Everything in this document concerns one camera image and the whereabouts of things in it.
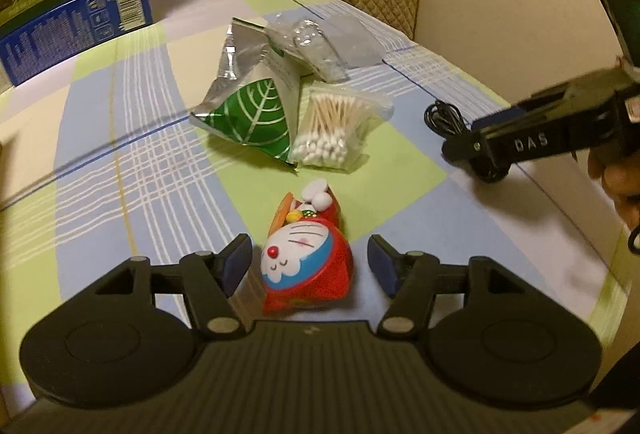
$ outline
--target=foil snack bag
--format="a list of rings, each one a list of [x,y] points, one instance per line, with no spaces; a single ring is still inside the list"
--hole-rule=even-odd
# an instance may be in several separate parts
[[[190,121],[209,133],[289,163],[296,139],[300,70],[264,28],[233,19],[218,77]]]

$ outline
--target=human hand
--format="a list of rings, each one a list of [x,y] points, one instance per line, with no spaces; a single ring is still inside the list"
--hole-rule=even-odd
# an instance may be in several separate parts
[[[640,201],[630,197],[640,195],[640,151],[607,167],[590,151],[588,170],[591,179],[602,180],[604,192],[615,203],[616,211],[626,226],[630,230],[637,227]]]

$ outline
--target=green leaf print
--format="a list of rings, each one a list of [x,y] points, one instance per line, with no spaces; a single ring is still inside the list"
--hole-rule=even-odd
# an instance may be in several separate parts
[[[204,119],[238,143],[260,149],[286,161],[289,128],[273,79],[262,79],[240,88]]]

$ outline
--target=table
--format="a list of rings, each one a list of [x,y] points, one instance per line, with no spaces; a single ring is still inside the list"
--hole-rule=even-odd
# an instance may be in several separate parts
[[[17,353],[27,329],[131,255],[175,263],[221,250],[236,234],[264,242],[280,198],[318,177],[209,137],[186,121],[214,79],[232,17],[264,24],[351,14],[380,39],[385,63],[350,72],[354,88],[386,94],[390,122],[370,135],[355,173],[332,173],[353,249],[350,295],[294,319],[382,317],[384,297],[366,262],[382,234],[399,251],[444,263],[488,255],[545,291],[605,339],[626,302],[620,223],[567,157],[514,167],[482,186],[440,157],[422,114],[434,98],[466,119],[506,103],[442,57],[338,0],[155,0],[158,24],[55,66],[0,97],[2,344],[0,383],[11,414],[32,399]],[[231,299],[242,321],[260,317],[252,266]],[[158,305],[186,319],[180,297]]]

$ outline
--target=clear plastic bag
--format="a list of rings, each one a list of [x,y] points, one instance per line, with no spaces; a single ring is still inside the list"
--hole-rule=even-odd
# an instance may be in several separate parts
[[[322,25],[324,34],[347,68],[364,68],[382,63],[385,47],[358,18],[332,16],[326,23]]]
[[[278,14],[266,31],[274,45],[332,84],[348,79],[347,68],[375,66],[385,55],[382,43],[353,16],[292,22],[285,14]]]
[[[362,154],[367,121],[376,115],[388,119],[392,111],[384,96],[315,82],[289,159],[312,167],[350,170]]]

